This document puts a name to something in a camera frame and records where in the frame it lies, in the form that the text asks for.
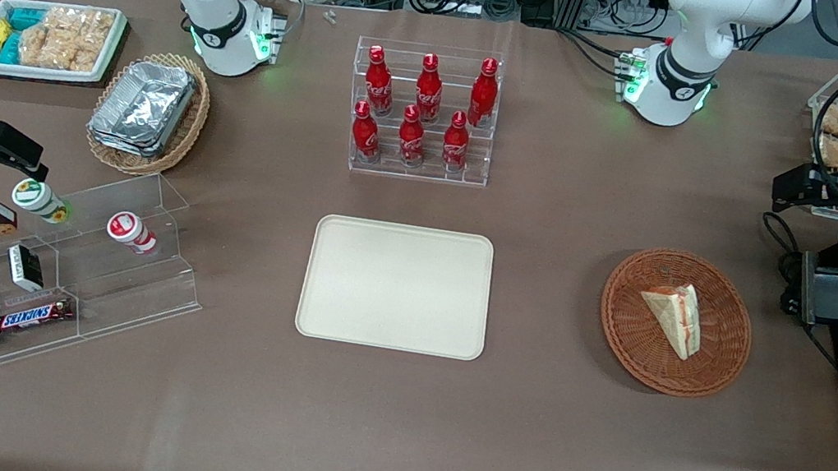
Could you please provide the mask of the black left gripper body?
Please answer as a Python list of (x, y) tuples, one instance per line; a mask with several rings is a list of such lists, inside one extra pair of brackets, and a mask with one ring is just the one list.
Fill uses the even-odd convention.
[(838, 219), (838, 174), (820, 164), (807, 164), (801, 206), (810, 215)]

